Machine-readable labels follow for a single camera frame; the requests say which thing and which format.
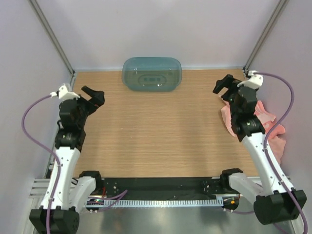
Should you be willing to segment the long pink towel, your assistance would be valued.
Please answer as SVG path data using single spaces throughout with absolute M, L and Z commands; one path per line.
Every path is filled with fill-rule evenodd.
M 230 106 L 227 101 L 223 101 L 225 103 L 225 106 L 221 108 L 221 116 L 223 119 L 223 122 L 228 130 L 228 132 L 233 136 L 236 137 L 236 134 L 232 130 L 231 126 L 231 114 L 230 114 Z M 261 121 L 263 127 L 266 130 L 266 133 L 275 125 L 275 119 L 276 116 L 274 114 L 271 114 L 267 112 L 264 108 L 263 103 L 259 100 L 256 107 L 255 107 L 255 113 L 254 113 L 259 120 Z M 286 145 L 286 140 L 283 139 L 280 135 L 284 134 L 286 132 L 284 126 L 279 124 L 277 127 L 273 129 L 273 131 L 270 133 L 268 142 L 271 147 L 271 150 L 278 162 L 278 164 L 281 164 L 281 159 L 284 153 L 284 148 Z

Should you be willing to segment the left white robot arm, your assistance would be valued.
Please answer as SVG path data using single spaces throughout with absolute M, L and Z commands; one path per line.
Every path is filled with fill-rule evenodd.
M 83 86 L 82 91 L 90 99 L 75 93 L 68 84 L 61 85 L 57 91 L 46 96 L 58 98 L 61 103 L 55 150 L 48 149 L 55 164 L 42 202 L 29 215 L 30 222 L 40 234 L 75 234 L 88 197 L 103 190 L 98 171 L 82 172 L 77 184 L 72 185 L 74 169 L 86 137 L 86 120 L 105 103 L 103 91 L 87 86 Z

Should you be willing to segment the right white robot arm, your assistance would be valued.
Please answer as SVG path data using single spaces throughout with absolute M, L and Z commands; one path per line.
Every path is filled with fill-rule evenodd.
M 235 190 L 243 195 L 263 225 L 295 220 L 304 216 L 307 197 L 281 169 L 268 143 L 269 133 L 255 114 L 256 92 L 262 86 L 263 75 L 251 71 L 249 77 L 240 81 L 227 74 L 216 81 L 213 93 L 227 88 L 221 98 L 229 104 L 232 131 L 249 152 L 262 184 L 257 185 L 240 169 L 233 168 L 222 171 L 219 186 L 225 193 Z

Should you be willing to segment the teal translucent plastic bin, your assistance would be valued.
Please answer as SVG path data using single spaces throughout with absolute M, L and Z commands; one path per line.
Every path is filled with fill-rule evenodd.
M 125 61 L 121 79 L 133 91 L 170 92 L 182 81 L 182 67 L 175 58 L 133 57 Z

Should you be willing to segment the left aluminium frame post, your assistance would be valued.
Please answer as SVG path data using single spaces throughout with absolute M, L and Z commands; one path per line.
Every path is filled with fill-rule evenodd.
M 68 59 L 68 57 L 65 54 L 65 51 L 63 50 L 59 40 L 57 39 L 48 19 L 46 18 L 43 10 L 41 9 L 39 3 L 37 0 L 28 0 L 30 6 L 32 7 L 35 15 L 37 16 L 39 22 L 41 23 L 43 29 L 45 30 L 49 40 L 53 44 L 56 52 L 59 54 L 62 62 L 64 63 L 65 67 L 69 71 L 70 75 L 73 77 L 75 75 L 75 71 Z

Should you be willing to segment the aluminium frame post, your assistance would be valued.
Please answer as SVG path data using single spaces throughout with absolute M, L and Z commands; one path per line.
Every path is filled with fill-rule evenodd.
M 251 54 L 249 55 L 244 67 L 243 72 L 245 75 L 248 74 L 248 71 L 255 60 L 256 56 L 260 52 L 261 48 L 263 47 L 264 43 L 268 39 L 270 33 L 274 29 L 278 19 L 282 15 L 283 11 L 285 10 L 286 6 L 288 5 L 289 0 L 279 0 L 276 7 L 274 8 L 273 12 L 271 13 L 264 29 L 262 30 L 260 37 L 258 38 Z
M 32 7 L 35 15 L 37 16 L 39 22 L 41 23 L 43 29 L 45 30 L 49 40 L 53 44 L 56 52 L 59 54 L 62 62 L 64 63 L 65 67 L 69 71 L 70 75 L 73 77 L 75 75 L 75 71 L 68 59 L 68 57 L 65 54 L 65 51 L 63 50 L 59 40 L 57 39 L 48 19 L 46 18 L 43 10 L 41 9 L 39 3 L 37 0 L 28 0 L 30 6 Z

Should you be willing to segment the right aluminium frame post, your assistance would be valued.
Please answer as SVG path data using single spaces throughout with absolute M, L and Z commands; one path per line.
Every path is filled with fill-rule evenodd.
M 282 15 L 283 11 L 285 10 L 286 6 L 288 5 L 289 0 L 279 0 L 276 7 L 274 8 L 273 12 L 271 13 L 264 29 L 262 30 L 260 37 L 258 38 L 251 54 L 249 55 L 244 67 L 243 72 L 245 75 L 248 74 L 248 71 L 255 60 L 256 56 L 260 52 L 261 48 L 263 47 L 264 43 L 268 39 L 270 33 L 274 29 L 278 19 Z

